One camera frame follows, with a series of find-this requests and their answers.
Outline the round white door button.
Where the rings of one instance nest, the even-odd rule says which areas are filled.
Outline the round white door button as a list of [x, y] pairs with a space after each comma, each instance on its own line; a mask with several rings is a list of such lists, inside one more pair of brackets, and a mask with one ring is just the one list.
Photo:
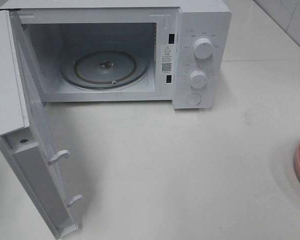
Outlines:
[[199, 105], [201, 103], [201, 100], [201, 95], [198, 93], [192, 93], [186, 97], [186, 102], [192, 106]]

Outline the white round knob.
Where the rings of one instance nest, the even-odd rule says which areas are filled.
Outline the white round knob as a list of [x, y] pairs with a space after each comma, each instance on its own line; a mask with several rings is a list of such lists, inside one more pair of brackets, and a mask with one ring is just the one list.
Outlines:
[[193, 42], [192, 49], [196, 58], [204, 60], [213, 54], [214, 44], [210, 38], [202, 36]]
[[207, 85], [207, 76], [202, 70], [195, 70], [189, 75], [190, 86], [194, 89], [201, 89]]

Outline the white microwave door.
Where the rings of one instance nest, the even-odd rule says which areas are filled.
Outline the white microwave door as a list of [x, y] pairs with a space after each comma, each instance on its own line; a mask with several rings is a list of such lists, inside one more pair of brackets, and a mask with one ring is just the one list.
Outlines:
[[75, 232], [60, 162], [70, 156], [57, 150], [36, 81], [38, 64], [30, 43], [30, 26], [15, 10], [0, 10], [0, 151], [52, 235]]

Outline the white warning label sticker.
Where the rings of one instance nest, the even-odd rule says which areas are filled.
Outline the white warning label sticker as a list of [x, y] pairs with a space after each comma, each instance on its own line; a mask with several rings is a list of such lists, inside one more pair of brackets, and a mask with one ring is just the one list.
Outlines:
[[159, 51], [159, 69], [163, 74], [171, 75], [174, 68], [176, 49], [174, 44], [162, 44]]

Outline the glass microwave turntable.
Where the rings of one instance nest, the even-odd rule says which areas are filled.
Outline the glass microwave turntable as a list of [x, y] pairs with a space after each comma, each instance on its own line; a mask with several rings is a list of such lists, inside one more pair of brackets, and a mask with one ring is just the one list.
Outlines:
[[148, 71], [153, 54], [124, 43], [78, 46], [60, 58], [60, 74], [70, 84], [89, 90], [109, 90], [132, 84]]

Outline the white microwave oven body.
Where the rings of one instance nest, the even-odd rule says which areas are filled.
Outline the white microwave oven body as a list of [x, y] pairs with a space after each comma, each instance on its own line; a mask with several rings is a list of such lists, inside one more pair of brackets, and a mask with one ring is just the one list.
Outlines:
[[[38, 66], [36, 87], [43, 102], [171, 101], [175, 109], [212, 106], [232, 14], [221, 0], [9, 0], [0, 11], [17, 11], [30, 27]], [[213, 41], [213, 53], [198, 59], [196, 39]], [[153, 54], [147, 73], [131, 84], [105, 90], [77, 87], [60, 74], [61, 56], [79, 46], [123, 43]], [[172, 74], [160, 70], [161, 45], [175, 46]], [[195, 89], [189, 76], [203, 71], [207, 84]], [[186, 98], [199, 94], [201, 102]]]

